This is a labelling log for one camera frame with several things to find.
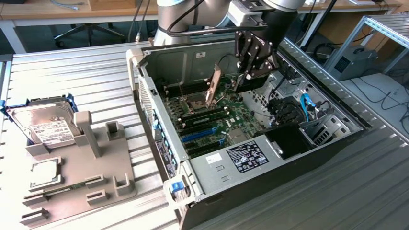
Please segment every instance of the blue cable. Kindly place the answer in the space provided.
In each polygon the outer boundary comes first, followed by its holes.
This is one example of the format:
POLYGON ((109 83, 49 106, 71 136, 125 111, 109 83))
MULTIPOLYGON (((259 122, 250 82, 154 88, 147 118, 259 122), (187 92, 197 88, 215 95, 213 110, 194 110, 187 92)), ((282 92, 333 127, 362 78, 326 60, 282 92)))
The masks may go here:
POLYGON ((309 97, 309 94, 307 94, 307 93, 303 93, 303 94, 301 95, 299 102, 301 102, 302 111, 303 111, 305 116, 306 116, 306 122, 309 122, 305 102, 306 102, 306 104, 309 104, 311 107, 314 107, 314 103, 313 103, 311 98, 309 97))

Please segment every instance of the power supply label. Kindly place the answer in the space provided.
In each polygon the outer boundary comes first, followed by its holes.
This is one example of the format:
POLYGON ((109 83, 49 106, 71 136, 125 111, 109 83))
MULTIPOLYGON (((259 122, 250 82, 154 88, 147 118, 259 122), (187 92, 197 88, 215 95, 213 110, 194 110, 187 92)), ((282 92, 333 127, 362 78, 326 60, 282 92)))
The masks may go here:
POLYGON ((254 141, 227 149, 226 152, 238 172, 241 173, 245 173, 259 165, 267 163, 267 159, 254 141))

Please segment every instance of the hard drive label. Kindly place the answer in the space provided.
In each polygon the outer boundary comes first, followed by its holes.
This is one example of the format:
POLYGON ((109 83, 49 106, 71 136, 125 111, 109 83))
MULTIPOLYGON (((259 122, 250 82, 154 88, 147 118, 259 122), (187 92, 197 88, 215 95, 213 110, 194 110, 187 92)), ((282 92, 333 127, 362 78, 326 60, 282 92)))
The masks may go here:
POLYGON ((254 141, 227 149, 226 152, 238 172, 241 173, 245 173, 259 165, 267 163, 267 159, 254 141))
POLYGON ((63 120, 42 123, 29 127, 45 145, 57 144, 74 139, 66 121, 63 120))

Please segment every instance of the motherboard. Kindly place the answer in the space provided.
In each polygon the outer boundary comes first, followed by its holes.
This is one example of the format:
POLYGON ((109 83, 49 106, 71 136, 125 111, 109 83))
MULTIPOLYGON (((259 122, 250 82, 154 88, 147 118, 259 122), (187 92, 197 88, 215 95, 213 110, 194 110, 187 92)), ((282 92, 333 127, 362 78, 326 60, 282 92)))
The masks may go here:
POLYGON ((186 153, 191 158, 250 139, 265 128, 242 97, 231 90, 230 77, 219 79, 211 106, 206 91, 166 97, 165 107, 186 153))

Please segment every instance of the metal rack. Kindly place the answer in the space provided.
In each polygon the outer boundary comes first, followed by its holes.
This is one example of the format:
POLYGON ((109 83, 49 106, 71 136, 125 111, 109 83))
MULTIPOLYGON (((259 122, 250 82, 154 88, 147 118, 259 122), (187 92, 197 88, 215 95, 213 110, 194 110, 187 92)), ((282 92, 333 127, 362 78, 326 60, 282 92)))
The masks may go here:
MULTIPOLYGON (((355 28, 353 29, 342 47, 334 54, 334 57, 325 64, 327 72, 330 72, 330 70, 334 68, 335 63, 339 61, 342 57, 343 51, 350 46, 354 38, 357 37, 365 25, 370 26, 374 30, 377 30, 393 41, 395 41, 402 47, 405 47, 405 50, 395 57, 389 66, 385 68, 383 73, 386 73, 391 69, 391 67, 395 65, 399 59, 409 52, 409 15, 394 14, 394 15, 363 16, 355 28)), ((361 45, 366 44, 366 42, 370 40, 370 37, 371 36, 366 37, 361 45)))

